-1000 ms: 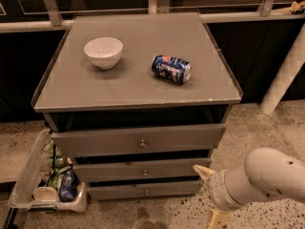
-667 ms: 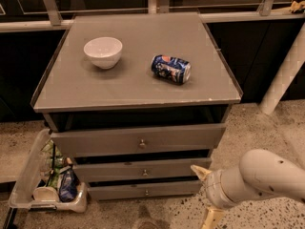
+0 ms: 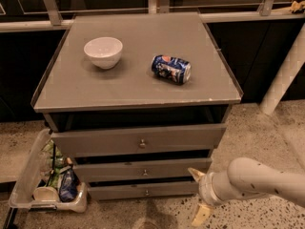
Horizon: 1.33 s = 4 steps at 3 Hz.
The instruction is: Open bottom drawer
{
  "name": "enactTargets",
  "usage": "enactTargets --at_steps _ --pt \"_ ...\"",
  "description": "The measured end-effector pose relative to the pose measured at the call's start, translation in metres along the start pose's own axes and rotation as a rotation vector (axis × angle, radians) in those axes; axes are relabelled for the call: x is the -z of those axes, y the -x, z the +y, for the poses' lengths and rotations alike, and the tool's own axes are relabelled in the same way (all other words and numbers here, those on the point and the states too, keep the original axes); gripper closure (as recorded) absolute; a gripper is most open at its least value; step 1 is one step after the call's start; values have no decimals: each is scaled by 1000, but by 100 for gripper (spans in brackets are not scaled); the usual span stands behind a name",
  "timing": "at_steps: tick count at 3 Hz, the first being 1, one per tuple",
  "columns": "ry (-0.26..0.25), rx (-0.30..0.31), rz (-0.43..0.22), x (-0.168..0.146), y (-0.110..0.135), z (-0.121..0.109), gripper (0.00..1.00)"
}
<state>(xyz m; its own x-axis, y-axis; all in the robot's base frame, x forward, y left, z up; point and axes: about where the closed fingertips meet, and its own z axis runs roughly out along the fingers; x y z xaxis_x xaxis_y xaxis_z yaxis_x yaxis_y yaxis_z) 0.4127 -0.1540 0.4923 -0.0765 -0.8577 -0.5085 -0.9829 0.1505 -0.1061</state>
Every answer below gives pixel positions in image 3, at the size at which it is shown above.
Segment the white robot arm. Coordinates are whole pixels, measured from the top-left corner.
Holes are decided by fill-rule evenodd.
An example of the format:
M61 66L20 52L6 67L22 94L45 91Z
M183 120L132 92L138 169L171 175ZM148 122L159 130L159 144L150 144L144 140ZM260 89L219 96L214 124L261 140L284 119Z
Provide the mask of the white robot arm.
M188 171L198 184L201 197L193 216L193 227L206 221L216 206L230 200L273 195L305 207L304 174L282 172L246 157L232 160L222 172L205 174L195 168Z

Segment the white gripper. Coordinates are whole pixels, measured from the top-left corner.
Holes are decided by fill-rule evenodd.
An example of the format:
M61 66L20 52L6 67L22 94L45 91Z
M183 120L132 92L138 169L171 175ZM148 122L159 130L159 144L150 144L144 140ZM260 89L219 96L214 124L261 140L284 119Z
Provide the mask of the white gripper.
M196 206L192 226L198 227L205 222L214 211L211 206L222 205L223 201L216 195L213 188L214 173L205 174L192 167L190 167L188 171L192 175L193 179L196 182L199 182L199 195L206 203L198 203Z

